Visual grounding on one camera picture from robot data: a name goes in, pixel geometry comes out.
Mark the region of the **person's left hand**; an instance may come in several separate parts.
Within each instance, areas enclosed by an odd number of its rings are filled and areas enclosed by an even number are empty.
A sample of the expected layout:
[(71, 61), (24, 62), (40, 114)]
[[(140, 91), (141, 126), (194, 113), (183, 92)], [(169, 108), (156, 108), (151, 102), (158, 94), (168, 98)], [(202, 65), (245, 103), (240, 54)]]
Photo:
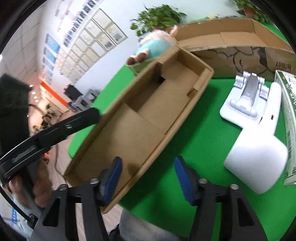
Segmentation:
[[(9, 188), (16, 200), (20, 202), (20, 204), (27, 208), (31, 207), (27, 197), (25, 197), (25, 194), (23, 192), (23, 181), (20, 176), (14, 177), (9, 182)], [(53, 193), (52, 182), (49, 178), (47, 165), (43, 161), (39, 163), (39, 166), (37, 168), (37, 181), (34, 184), (32, 192), (35, 197), (34, 203), (40, 208), (44, 208), (47, 205)]]

